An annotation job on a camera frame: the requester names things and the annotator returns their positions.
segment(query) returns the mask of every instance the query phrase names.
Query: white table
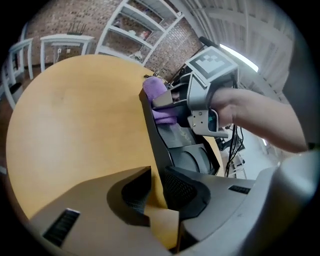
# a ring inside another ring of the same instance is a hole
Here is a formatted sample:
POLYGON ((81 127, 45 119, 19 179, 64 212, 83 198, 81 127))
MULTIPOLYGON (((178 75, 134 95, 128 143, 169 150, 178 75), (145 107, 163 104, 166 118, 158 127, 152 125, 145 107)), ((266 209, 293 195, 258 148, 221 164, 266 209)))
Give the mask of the white table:
POLYGON ((40 64, 41 72, 45 71, 45 43, 51 43, 54 46, 53 63, 56 62, 56 54, 58 46, 82 46, 81 55, 88 54, 90 52, 92 41, 95 38, 89 35, 74 35, 74 34, 52 34, 41 37, 41 49, 40 49, 40 64))

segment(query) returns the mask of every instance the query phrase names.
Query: white wall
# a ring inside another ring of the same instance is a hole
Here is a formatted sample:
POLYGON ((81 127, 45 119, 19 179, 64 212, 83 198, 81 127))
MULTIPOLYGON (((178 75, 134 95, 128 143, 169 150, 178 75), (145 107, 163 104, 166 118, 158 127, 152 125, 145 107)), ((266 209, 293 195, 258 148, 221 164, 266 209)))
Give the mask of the white wall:
MULTIPOLYGON (((276 166, 278 159, 263 152, 264 144, 260 137, 245 129, 242 129, 242 132, 245 149, 241 150, 240 154, 245 160, 245 174, 248 180, 255 180, 262 170, 276 166)), ((238 128, 238 135, 241 136, 240 128, 238 128)))

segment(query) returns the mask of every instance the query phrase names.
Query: purple cloth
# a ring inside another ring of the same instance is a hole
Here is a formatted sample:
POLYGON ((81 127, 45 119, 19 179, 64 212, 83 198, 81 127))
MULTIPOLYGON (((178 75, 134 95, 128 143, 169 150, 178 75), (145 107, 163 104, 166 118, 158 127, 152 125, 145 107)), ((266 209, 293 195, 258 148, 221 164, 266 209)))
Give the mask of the purple cloth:
MULTIPOLYGON (((167 91, 162 79, 155 76, 148 77, 143 82, 142 87, 150 103, 152 100, 167 91)), ((152 113, 156 124, 175 125, 177 123, 177 114, 172 108, 166 108, 157 111, 152 110, 152 113)))

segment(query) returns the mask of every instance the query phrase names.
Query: ceiling light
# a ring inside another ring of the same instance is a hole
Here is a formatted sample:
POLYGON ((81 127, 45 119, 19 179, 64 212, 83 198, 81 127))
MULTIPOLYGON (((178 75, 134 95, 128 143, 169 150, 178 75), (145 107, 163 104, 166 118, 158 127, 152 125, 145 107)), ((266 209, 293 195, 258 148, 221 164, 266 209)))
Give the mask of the ceiling light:
POLYGON ((264 138, 262 139, 262 141, 263 141, 263 144, 267 146, 267 141, 264 138))
POLYGON ((250 68, 252 68, 255 72, 258 72, 259 68, 256 64, 254 64, 251 60, 248 60, 245 56, 241 55, 240 53, 236 52, 235 50, 230 49, 229 47, 220 44, 220 47, 222 49, 225 49, 229 53, 231 53, 233 56, 237 57, 239 60, 243 61, 245 64, 247 64, 250 68))

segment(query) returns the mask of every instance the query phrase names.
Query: brick wall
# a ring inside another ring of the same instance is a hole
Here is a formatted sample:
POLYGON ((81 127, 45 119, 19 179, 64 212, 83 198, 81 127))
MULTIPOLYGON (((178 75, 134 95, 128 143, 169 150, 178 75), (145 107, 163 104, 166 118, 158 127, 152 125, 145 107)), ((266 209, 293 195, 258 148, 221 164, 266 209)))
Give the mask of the brick wall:
MULTIPOLYGON (((80 22, 86 24, 83 35, 94 37, 91 47, 91 53, 95 52, 97 42, 105 28, 109 18, 122 0, 52 0, 42 10, 40 10, 32 20, 29 21, 26 38, 33 38, 32 45, 32 64, 40 64, 40 38, 53 35, 67 33, 71 24, 80 22)), ((131 0, 129 4, 137 9, 143 10, 144 6, 131 0)), ((148 11, 147 15, 159 22, 159 17, 148 11)), ((147 29, 139 23, 132 21, 126 17, 122 17, 123 29, 135 30, 138 36, 142 31, 147 29)), ((165 20, 162 26, 167 28, 173 20, 165 20)), ((154 44, 161 36, 159 32, 153 33, 146 41, 154 44)), ((127 55, 138 51, 140 44, 135 43, 131 39, 114 32, 108 32, 104 45, 125 53, 127 55)), ((170 79, 173 74, 190 58, 202 44, 198 40, 195 32, 192 30, 188 22, 183 18, 172 31, 163 39, 145 67, 160 72, 165 79, 170 79)), ((149 49, 143 47, 142 56, 145 57, 149 49)), ((80 47, 71 47, 70 54, 66 54, 66 50, 62 50, 59 61, 79 55, 80 47)), ((53 62, 53 47, 46 44, 45 62, 53 62)))

